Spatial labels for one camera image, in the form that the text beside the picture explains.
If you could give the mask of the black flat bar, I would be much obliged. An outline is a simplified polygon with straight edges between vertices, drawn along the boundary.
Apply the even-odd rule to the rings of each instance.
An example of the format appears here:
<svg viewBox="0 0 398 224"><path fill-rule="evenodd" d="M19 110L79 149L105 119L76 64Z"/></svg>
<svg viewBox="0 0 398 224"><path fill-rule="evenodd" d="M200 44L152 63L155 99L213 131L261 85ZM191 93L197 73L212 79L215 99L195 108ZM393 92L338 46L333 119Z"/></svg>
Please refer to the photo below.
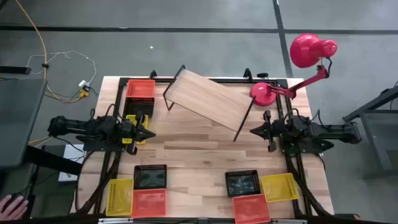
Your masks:
<svg viewBox="0 0 398 224"><path fill-rule="evenodd" d="M28 75L30 72L31 68L29 67L0 66L0 73Z"/></svg>

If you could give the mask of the white paper sheet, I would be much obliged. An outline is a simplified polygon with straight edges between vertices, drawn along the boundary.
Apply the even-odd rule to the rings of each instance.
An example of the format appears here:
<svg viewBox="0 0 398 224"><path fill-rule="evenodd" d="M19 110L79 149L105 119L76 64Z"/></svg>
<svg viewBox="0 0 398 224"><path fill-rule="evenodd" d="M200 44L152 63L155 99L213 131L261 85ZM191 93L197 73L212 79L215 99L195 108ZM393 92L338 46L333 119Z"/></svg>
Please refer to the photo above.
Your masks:
<svg viewBox="0 0 398 224"><path fill-rule="evenodd" d="M84 156L86 155L86 152L83 150L83 144L77 144L77 145L70 145L67 144L65 146L65 150L63 153L63 158L72 160L77 163L82 163ZM72 182L72 181L77 181L78 176L73 175L73 174L67 174L64 172L61 172L58 175L58 181L59 182Z"/></svg>

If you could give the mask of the yellow plastic basket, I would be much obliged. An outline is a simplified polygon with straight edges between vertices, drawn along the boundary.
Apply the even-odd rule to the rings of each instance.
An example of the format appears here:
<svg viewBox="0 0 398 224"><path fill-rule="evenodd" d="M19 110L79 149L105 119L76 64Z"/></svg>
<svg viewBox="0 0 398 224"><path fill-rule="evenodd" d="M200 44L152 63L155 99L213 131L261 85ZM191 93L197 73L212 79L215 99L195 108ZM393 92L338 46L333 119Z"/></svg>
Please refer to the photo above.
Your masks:
<svg viewBox="0 0 398 224"><path fill-rule="evenodd" d="M269 203L299 198L295 179L291 173L262 176L261 186Z"/></svg>
<svg viewBox="0 0 398 224"><path fill-rule="evenodd" d="M144 121L142 122L143 127L147 128L148 127L148 115L144 115ZM128 119L133 125L137 124L136 121L136 116L135 115L127 115L126 119ZM132 139L131 138L122 138L122 143L123 144L131 144L132 143ZM146 140L143 141L137 141L137 144L145 144Z"/></svg>
<svg viewBox="0 0 398 224"><path fill-rule="evenodd" d="M129 217L132 211L134 179L111 179L109 181L106 216Z"/></svg>

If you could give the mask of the red desk lamp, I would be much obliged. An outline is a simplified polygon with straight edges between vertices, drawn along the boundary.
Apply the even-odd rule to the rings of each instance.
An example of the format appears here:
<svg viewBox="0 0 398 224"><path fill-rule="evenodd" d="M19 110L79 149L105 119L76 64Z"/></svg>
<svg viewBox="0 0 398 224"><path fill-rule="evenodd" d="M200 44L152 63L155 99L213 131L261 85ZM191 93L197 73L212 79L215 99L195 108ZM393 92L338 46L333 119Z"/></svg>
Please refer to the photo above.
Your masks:
<svg viewBox="0 0 398 224"><path fill-rule="evenodd" d="M297 96L297 90L330 76L330 67L321 63L322 59L331 60L336 54L338 44L334 40L321 39L315 34L300 34L290 46L290 59L298 68L317 67L317 73L290 87L282 88L268 83L257 83L252 86L249 94L258 106L269 106L275 102L277 95L291 99Z"/></svg>

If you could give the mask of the person's hand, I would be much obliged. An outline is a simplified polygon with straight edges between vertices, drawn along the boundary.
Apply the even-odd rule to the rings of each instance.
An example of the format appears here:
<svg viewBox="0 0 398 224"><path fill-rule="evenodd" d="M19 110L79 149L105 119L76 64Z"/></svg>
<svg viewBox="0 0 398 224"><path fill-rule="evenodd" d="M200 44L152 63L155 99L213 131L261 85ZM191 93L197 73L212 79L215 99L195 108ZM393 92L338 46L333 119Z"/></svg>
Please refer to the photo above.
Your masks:
<svg viewBox="0 0 398 224"><path fill-rule="evenodd" d="M5 196L0 200L0 221L20 220L27 211L28 203L23 196Z"/></svg>

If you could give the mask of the gray metal table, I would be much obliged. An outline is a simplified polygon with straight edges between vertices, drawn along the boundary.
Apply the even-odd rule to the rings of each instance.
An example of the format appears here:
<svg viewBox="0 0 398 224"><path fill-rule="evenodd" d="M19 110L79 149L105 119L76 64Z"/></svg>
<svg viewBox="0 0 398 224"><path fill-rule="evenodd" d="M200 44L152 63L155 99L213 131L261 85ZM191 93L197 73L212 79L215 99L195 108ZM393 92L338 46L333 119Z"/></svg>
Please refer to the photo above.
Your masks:
<svg viewBox="0 0 398 224"><path fill-rule="evenodd" d="M348 122L359 118L370 146L376 152L380 169L364 175L364 180L398 177L398 81L392 88L343 117Z"/></svg>

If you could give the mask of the wooden shelf with black legs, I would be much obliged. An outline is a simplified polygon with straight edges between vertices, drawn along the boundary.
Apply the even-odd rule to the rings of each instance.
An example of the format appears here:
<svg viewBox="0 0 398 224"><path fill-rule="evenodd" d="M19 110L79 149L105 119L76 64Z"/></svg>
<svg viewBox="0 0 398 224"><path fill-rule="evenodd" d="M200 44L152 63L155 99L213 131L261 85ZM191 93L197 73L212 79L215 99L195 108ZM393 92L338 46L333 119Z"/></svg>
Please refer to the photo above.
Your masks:
<svg viewBox="0 0 398 224"><path fill-rule="evenodd" d="M237 140L254 98L234 91L182 65L162 96L168 110L179 105L235 132Z"/></svg>

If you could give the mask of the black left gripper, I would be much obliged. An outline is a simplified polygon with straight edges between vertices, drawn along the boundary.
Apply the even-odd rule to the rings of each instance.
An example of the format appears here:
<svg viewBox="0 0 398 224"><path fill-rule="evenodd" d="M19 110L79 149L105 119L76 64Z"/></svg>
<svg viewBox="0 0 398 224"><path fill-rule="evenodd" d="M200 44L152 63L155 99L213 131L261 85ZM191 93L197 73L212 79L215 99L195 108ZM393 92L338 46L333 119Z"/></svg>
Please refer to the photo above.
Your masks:
<svg viewBox="0 0 398 224"><path fill-rule="evenodd" d="M121 123L124 120L128 120L128 119L123 119L122 121L120 121L117 125L119 131L119 137L122 139L122 135L121 135ZM138 113L136 114L136 121L137 124L133 127L132 129L132 143L131 144L125 144L127 146L126 148L126 152L130 155L136 155L137 154L137 146L136 146L136 142L145 142L146 139L149 138L153 138L155 133L153 133L152 131L147 130L145 127L143 127L142 122L144 121L144 115L142 113Z"/></svg>

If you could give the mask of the gray desk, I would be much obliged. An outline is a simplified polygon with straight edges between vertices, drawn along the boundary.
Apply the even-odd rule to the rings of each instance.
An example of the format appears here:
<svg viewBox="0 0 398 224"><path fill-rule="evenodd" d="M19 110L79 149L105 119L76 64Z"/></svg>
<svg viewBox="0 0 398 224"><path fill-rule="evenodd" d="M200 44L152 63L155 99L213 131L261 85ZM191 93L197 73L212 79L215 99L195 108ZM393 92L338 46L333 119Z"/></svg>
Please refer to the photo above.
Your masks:
<svg viewBox="0 0 398 224"><path fill-rule="evenodd" d="M41 79L0 80L0 169L24 160L46 84Z"/></svg>

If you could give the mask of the black plastic basket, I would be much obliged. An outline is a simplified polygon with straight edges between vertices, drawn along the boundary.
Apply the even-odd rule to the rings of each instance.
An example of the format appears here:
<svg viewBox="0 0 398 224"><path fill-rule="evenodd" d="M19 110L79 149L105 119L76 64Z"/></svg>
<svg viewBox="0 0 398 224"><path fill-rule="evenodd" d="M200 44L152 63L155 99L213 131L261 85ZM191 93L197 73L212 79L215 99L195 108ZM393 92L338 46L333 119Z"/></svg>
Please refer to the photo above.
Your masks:
<svg viewBox="0 0 398 224"><path fill-rule="evenodd" d="M139 165L134 167L134 190L165 189L167 187L167 166Z"/></svg>
<svg viewBox="0 0 398 224"><path fill-rule="evenodd" d="M155 98L126 98L124 104L124 115L142 113L152 117Z"/></svg>
<svg viewBox="0 0 398 224"><path fill-rule="evenodd" d="M224 176L230 198L261 193L257 170L226 172Z"/></svg>

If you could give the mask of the black desk beam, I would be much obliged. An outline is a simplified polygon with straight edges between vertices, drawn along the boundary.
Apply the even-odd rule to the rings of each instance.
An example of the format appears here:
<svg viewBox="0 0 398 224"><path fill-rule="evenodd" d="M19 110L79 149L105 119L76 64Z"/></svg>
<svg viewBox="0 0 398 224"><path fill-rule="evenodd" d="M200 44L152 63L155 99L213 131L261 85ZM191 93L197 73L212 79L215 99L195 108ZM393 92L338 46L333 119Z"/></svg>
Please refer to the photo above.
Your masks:
<svg viewBox="0 0 398 224"><path fill-rule="evenodd" d="M30 162L39 167L46 167L72 175L80 175L81 168L83 167L78 162L56 156L55 154L33 146L26 147L24 162Z"/></svg>

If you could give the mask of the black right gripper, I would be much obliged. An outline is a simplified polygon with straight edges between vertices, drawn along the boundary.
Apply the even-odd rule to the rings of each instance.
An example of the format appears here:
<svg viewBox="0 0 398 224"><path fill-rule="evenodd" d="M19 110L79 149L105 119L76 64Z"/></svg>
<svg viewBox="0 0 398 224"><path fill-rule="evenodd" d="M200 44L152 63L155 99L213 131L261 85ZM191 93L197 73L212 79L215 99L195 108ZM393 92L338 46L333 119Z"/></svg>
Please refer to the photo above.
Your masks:
<svg viewBox="0 0 398 224"><path fill-rule="evenodd" d="M277 136L275 131L274 131L274 121L271 121L271 111L270 110L265 110L263 114L264 118L264 123L260 125L259 127L251 129L250 133L255 134L256 136L259 136L263 139L266 139L269 141L269 146L268 146L268 151L269 152L274 152L277 149L277 144L274 141L274 137L279 137L279 144L281 151L284 152L288 146L288 137L287 134L283 136Z"/></svg>

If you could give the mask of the orange plastic basket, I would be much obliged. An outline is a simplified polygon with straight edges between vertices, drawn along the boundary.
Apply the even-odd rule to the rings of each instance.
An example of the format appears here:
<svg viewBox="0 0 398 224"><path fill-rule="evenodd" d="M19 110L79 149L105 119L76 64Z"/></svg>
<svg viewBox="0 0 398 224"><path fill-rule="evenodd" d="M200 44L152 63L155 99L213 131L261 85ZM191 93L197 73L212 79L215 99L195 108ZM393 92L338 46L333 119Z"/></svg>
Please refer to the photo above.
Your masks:
<svg viewBox="0 0 398 224"><path fill-rule="evenodd" d="M153 218L166 215L166 189L133 190L132 218Z"/></svg>
<svg viewBox="0 0 398 224"><path fill-rule="evenodd" d="M127 83L127 98L152 98L155 93L154 80L130 79Z"/></svg>
<svg viewBox="0 0 398 224"><path fill-rule="evenodd" d="M260 224L271 220L264 194L233 197L235 224Z"/></svg>

